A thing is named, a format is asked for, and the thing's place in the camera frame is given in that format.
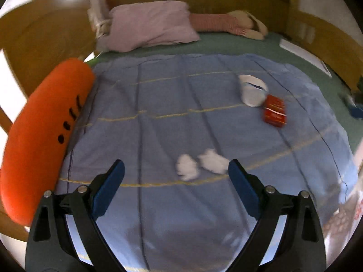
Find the black eye marks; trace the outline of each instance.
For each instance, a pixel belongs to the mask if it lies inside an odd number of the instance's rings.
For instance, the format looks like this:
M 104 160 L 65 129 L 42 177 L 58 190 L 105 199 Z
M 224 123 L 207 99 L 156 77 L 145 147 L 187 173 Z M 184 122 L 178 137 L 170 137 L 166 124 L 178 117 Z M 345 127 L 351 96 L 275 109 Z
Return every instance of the black eye marks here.
M 72 107 L 69 109 L 69 114 L 72 117 L 73 120 L 76 120 L 77 116 L 75 115 L 75 113 L 73 112 Z
M 65 121 L 63 123 L 63 128 L 65 128 L 67 131 L 69 131 L 70 130 L 70 124 L 67 121 Z
M 59 142 L 60 144 L 63 144 L 63 143 L 64 143 L 64 136 L 63 136 L 63 134 L 60 134 L 60 135 L 58 136 L 58 142 Z
M 81 105 L 80 100 L 79 100 L 79 95 L 77 95 L 77 97 L 76 97 L 76 105 L 77 105 L 78 112 L 80 112 L 81 109 L 82 109 L 82 105 Z M 77 115 L 74 113 L 72 107 L 69 109 L 69 115 L 71 116 L 71 118 L 73 120 L 76 120 L 77 119 Z M 70 127 L 70 124 L 67 121 L 65 121 L 63 123 L 63 128 L 66 129 L 67 131 L 70 131 L 70 128 L 71 127 Z M 58 142 L 59 142 L 59 144 L 63 144 L 64 143 L 64 135 L 63 134 L 60 134 L 58 136 Z

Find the green bedsheet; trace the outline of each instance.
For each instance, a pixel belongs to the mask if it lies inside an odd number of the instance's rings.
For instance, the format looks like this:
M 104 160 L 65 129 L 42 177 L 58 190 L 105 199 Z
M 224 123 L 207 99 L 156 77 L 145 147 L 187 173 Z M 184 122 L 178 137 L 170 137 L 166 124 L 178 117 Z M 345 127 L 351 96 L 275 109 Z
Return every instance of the green bedsheet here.
M 355 153 L 363 138 L 362 121 L 350 116 L 348 109 L 341 99 L 342 96 L 349 93 L 349 89 L 332 70 L 330 70 L 333 76 L 331 79 L 314 65 L 282 49 L 279 46 L 282 36 L 275 33 L 270 33 L 264 41 L 246 39 L 228 33 L 203 33 L 200 34 L 200 38 L 201 41 L 188 44 L 138 48 L 126 53 L 102 53 L 97 58 L 89 61 L 88 64 L 94 66 L 98 62 L 109 61 L 122 56 L 146 57 L 155 54 L 240 55 L 244 53 L 253 53 L 276 62 L 292 64 L 306 73 L 319 86 L 322 94 L 333 109 L 336 118 L 346 130 L 350 147 L 353 153 Z

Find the blue gripper pad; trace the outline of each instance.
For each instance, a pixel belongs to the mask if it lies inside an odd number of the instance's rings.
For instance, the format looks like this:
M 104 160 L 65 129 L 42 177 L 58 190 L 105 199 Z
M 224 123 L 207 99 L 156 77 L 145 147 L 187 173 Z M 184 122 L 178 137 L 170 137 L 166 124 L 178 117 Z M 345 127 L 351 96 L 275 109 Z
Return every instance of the blue gripper pad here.
M 116 191 L 125 176 L 125 165 L 120 160 L 115 168 L 109 173 L 103 185 L 97 191 L 92 204 L 92 217 L 96 221 L 98 217 L 106 213 Z
M 247 213 L 258 220 L 261 216 L 260 198 L 247 179 L 248 173 L 235 160 L 228 165 L 228 175 Z

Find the metal screw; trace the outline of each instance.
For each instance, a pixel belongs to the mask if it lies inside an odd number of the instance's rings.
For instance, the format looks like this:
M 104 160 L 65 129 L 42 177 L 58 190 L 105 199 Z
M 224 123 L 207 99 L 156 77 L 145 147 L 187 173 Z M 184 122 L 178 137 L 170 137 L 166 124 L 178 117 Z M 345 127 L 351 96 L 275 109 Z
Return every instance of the metal screw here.
M 79 193 L 85 193 L 88 190 L 88 187 L 86 185 L 82 185 L 80 187 L 78 187 L 77 191 Z
M 302 197 L 304 197 L 304 198 L 308 198 L 308 197 L 310 196 L 309 192 L 307 192 L 307 191 L 305 191 L 305 190 L 301 192 L 301 195 L 302 195 Z
M 52 195 L 52 192 L 50 191 L 50 190 L 47 190 L 46 192 L 44 192 L 44 194 L 43 194 L 43 196 L 45 197 L 45 198 L 48 198 L 48 197 L 50 197 Z
M 276 191 L 275 187 L 273 187 L 273 186 L 271 186 L 271 185 L 266 186 L 266 187 L 265 187 L 265 190 L 266 190 L 266 192 L 267 192 L 267 193 L 269 193 L 269 194 L 273 194 L 273 193 L 275 193 L 275 191 Z

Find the stuffed toy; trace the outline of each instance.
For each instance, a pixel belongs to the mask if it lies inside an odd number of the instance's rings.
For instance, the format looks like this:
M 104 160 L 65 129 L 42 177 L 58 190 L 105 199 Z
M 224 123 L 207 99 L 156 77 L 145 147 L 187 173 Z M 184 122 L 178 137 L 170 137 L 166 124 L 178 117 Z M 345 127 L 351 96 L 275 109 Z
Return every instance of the stuffed toy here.
M 237 19 L 238 26 L 246 29 L 244 34 L 246 38 L 263 40 L 269 33 L 267 27 L 251 13 L 235 10 L 227 14 Z
M 54 190 L 67 144 L 94 75 L 78 59 L 54 68 L 30 95 L 11 126 L 0 172 L 7 215 L 30 226 L 46 190 Z
M 235 10 L 227 14 L 190 14 L 189 21 L 197 32 L 229 32 L 236 36 L 263 40 L 267 27 L 251 13 Z

